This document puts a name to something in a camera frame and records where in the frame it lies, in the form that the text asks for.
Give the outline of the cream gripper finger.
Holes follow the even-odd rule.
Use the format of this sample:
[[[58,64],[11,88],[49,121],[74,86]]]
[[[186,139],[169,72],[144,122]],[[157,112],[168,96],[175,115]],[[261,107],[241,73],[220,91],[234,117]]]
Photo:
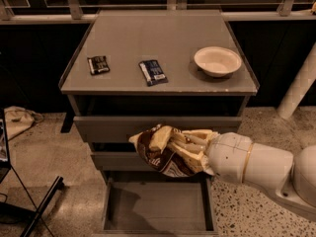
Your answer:
[[[164,125],[159,127],[152,135],[149,143],[151,151],[163,151],[170,138],[177,132],[174,127]]]

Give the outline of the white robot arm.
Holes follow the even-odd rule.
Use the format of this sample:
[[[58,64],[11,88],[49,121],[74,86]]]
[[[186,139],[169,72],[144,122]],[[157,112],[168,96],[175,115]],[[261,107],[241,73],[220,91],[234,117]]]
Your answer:
[[[291,212],[316,218],[315,145],[294,155],[234,132],[163,126],[153,134],[149,148],[159,153],[170,149],[222,182],[248,185]]]

